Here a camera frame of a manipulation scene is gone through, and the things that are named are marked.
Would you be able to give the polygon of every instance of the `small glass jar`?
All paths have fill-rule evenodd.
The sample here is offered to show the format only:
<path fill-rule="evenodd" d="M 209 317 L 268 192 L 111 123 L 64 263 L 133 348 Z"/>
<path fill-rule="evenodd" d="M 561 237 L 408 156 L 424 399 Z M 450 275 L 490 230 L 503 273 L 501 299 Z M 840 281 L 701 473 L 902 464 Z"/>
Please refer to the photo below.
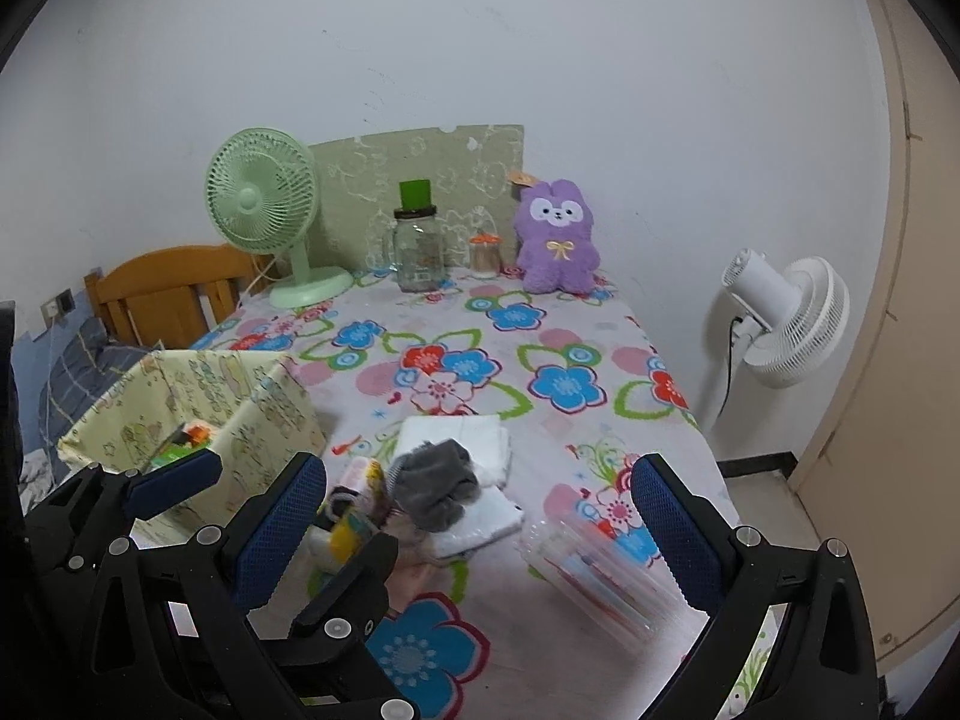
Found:
<path fill-rule="evenodd" d="M 480 233 L 469 240 L 470 270 L 474 278 L 496 278 L 500 273 L 500 236 Z"/>
<path fill-rule="evenodd" d="M 446 277 L 443 269 L 443 232 L 437 207 L 394 211 L 394 255 L 397 284 L 405 293 L 432 293 Z"/>

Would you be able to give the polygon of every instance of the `fan base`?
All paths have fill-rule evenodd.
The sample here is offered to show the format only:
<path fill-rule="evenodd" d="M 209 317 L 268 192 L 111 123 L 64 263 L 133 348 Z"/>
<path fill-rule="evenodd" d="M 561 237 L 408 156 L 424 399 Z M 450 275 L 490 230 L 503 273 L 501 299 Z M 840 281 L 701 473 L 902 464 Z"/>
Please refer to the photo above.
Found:
<path fill-rule="evenodd" d="M 270 289 L 270 305 L 274 308 L 312 306 L 336 298 L 352 286 L 353 276 L 343 268 L 311 268 L 310 278 L 304 284 L 296 283 L 293 276 L 277 281 Z"/>

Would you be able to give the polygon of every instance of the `wooden chair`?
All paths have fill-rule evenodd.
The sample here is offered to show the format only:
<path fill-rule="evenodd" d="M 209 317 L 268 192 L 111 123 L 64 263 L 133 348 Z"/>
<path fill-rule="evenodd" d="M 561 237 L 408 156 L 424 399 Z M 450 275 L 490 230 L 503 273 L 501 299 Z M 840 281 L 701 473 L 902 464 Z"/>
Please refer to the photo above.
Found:
<path fill-rule="evenodd" d="M 90 305 L 107 331 L 130 346 L 185 349 L 210 328 L 200 293 L 222 322 L 237 305 L 238 290 L 250 284 L 265 262 L 229 245 L 198 245 L 152 251 L 124 263 L 106 276 L 83 279 Z M 253 286 L 259 292 L 267 282 Z"/>

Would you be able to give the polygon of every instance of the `storage box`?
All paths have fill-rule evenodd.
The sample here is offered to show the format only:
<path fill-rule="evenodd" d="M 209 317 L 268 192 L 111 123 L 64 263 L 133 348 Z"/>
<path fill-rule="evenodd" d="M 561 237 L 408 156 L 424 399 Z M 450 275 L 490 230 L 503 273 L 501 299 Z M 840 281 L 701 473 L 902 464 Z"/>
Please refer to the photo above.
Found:
<path fill-rule="evenodd" d="M 299 451 L 320 456 L 325 438 L 286 355 L 260 351 L 157 351 L 127 371 L 58 444 L 71 469 L 146 472 L 172 432 L 191 419 L 219 428 L 219 482 L 134 525 L 155 544 L 183 542 L 203 525 L 226 525 L 251 495 L 270 487 Z"/>

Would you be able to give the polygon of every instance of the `white standing fan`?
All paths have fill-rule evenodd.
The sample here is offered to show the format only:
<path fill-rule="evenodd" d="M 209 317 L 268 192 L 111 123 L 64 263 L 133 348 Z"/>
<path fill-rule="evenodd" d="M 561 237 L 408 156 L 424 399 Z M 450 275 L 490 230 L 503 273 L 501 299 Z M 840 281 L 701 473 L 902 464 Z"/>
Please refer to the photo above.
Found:
<path fill-rule="evenodd" d="M 716 423 L 742 364 L 773 389 L 797 384 L 832 354 L 850 318 L 847 285 L 820 257 L 797 260 L 778 274 L 744 248 L 727 266 L 722 284 L 746 314 L 731 330 L 726 388 L 721 382 L 698 420 L 704 433 Z"/>

